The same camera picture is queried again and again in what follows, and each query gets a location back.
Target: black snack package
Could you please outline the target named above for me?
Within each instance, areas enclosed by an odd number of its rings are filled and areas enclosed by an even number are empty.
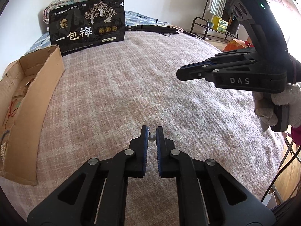
[[[124,40],[124,0],[88,0],[49,12],[51,44],[61,54]]]

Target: metal pin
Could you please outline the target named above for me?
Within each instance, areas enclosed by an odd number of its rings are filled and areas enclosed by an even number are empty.
[[[213,159],[207,159],[206,160],[206,163],[209,165],[209,166],[214,166],[216,164],[216,161],[213,160]]]
[[[172,155],[179,155],[181,152],[178,149],[172,149],[170,153]]]
[[[126,150],[124,151],[124,153],[125,153],[126,155],[132,155],[132,154],[134,153],[134,151],[133,151],[132,149],[126,149]]]
[[[98,163],[98,160],[96,158],[91,158],[90,160],[88,160],[88,163],[89,165],[93,166]]]

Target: metal rack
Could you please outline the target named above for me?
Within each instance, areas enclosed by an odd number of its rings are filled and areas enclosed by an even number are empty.
[[[195,18],[194,18],[194,20],[193,20],[193,22],[192,22],[192,25],[191,25],[190,33],[193,33],[192,31],[193,31],[193,28],[194,28],[194,26],[195,26],[195,24],[196,24],[196,25],[201,26],[201,27],[203,27],[203,28],[205,29],[205,33],[204,33],[204,34],[201,34],[201,33],[194,33],[194,34],[203,35],[203,40],[206,39],[208,31],[215,31],[215,32],[220,33],[220,34],[224,34],[224,35],[225,35],[224,41],[227,40],[227,37],[228,37],[228,36],[238,39],[238,34],[233,35],[233,34],[229,33],[229,31],[227,31],[227,33],[224,33],[224,32],[216,31],[216,30],[213,30],[213,29],[209,28],[209,23],[208,23],[208,21],[204,19],[204,15],[205,15],[205,12],[206,12],[206,8],[207,8],[207,5],[208,5],[208,1],[209,1],[209,0],[206,1],[206,5],[205,5],[205,8],[204,8],[204,12],[203,12],[202,17],[195,17]],[[206,24],[205,24],[205,25],[202,25],[202,24],[200,24],[200,23],[196,23],[195,21],[196,21],[197,19],[203,20],[204,22],[206,22]],[[222,38],[220,38],[220,37],[218,37],[218,36],[213,36],[213,35],[210,35],[210,37],[215,37],[215,38],[222,39]]]

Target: red thread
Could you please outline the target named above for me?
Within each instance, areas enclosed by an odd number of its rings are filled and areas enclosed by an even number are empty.
[[[7,117],[7,120],[5,122],[5,125],[4,125],[4,129],[6,129],[6,124],[8,122],[8,119],[12,116],[14,117],[16,114],[12,115],[12,112],[11,112],[11,107],[13,106],[14,102],[16,101],[16,99],[14,101],[11,102],[11,105],[9,106],[9,112],[8,112],[8,117]]]

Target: hand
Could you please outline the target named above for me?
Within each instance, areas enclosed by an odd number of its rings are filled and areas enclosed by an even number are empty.
[[[301,125],[301,88],[299,84],[287,84],[281,93],[271,94],[271,100],[266,99],[262,92],[252,92],[255,102],[255,114],[260,117],[262,131],[278,122],[274,113],[275,105],[289,105],[288,124],[294,128]]]

